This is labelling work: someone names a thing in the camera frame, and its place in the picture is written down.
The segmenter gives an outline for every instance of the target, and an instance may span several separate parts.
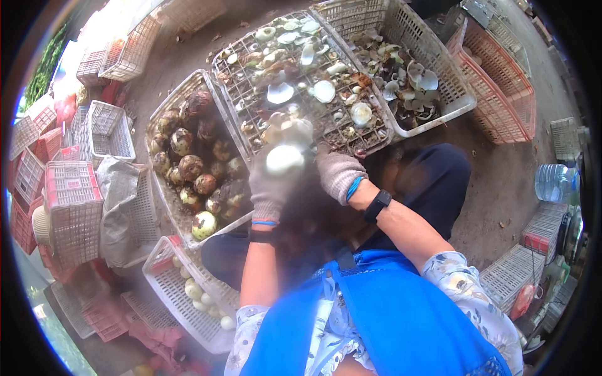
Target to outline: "floral shirt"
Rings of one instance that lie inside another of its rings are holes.
[[[523,374],[523,354],[516,328],[485,294],[479,283],[478,270],[468,267],[461,253],[448,251],[432,256],[424,264],[421,275],[456,303],[481,335],[504,357],[512,375]],[[377,375],[340,290],[331,277],[326,279],[326,283],[332,285],[334,293],[318,301],[304,375],[331,376],[350,353],[364,368]],[[238,310],[234,346],[226,362],[225,376],[238,376],[240,373],[269,309],[266,306],[244,306]]]

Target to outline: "hand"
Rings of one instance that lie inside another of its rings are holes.
[[[315,157],[320,172],[322,188],[332,198],[347,206],[347,192],[358,177],[368,179],[366,169],[354,157],[340,153],[330,153],[330,146],[326,143],[318,145],[318,154]]]
[[[302,169],[295,168],[283,176],[273,176],[267,173],[265,159],[272,151],[272,147],[265,147],[253,159],[249,186],[251,188],[251,202],[255,206],[252,223],[269,224],[275,226],[280,220],[280,213],[284,204],[293,192],[301,177]]]

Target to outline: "blue wristband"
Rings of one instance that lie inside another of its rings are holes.
[[[349,187],[349,190],[347,191],[347,201],[349,201],[351,196],[353,196],[353,194],[355,193],[355,190],[358,189],[359,182],[363,178],[364,178],[363,176],[358,176],[355,178],[353,183],[351,183],[351,186]]]
[[[251,224],[267,224],[269,226],[277,225],[277,223],[274,221],[251,221]]]

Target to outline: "black pants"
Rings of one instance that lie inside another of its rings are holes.
[[[424,20],[439,13],[447,13],[458,3],[460,3],[459,0],[413,0],[408,5]]]
[[[396,191],[404,205],[420,214],[448,240],[466,196],[471,167],[465,154],[450,144],[437,144],[406,153]],[[302,255],[278,259],[282,291],[301,284],[327,260],[324,251],[342,249],[337,239],[316,239]],[[202,262],[216,278],[240,291],[249,238],[246,234],[217,235],[201,250]],[[395,250],[393,242],[378,230],[358,250]]]

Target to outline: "ground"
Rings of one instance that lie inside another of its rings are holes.
[[[132,81],[128,100],[133,100],[134,143],[140,163],[147,162],[144,130],[148,119],[168,91],[191,72],[211,70],[205,63],[208,53],[228,45],[272,18],[309,6],[291,1],[268,4],[253,2],[252,9],[233,4],[233,10],[193,35],[178,32],[169,20],[150,53],[144,74]],[[537,101],[537,130],[529,143],[495,146],[476,128],[470,114],[460,116],[403,142],[403,147],[451,143],[464,150],[473,172],[462,212],[453,228],[451,244],[463,252],[478,269],[490,265],[518,242],[522,229],[535,213],[539,202],[533,189],[539,164],[555,161],[549,123],[569,116],[578,118],[565,86],[554,69],[547,46],[530,19],[512,0],[498,0],[498,9],[508,17],[510,29],[527,51]],[[270,17],[270,10],[277,12]],[[240,27],[241,21],[250,23]],[[220,34],[217,40],[212,39]]]

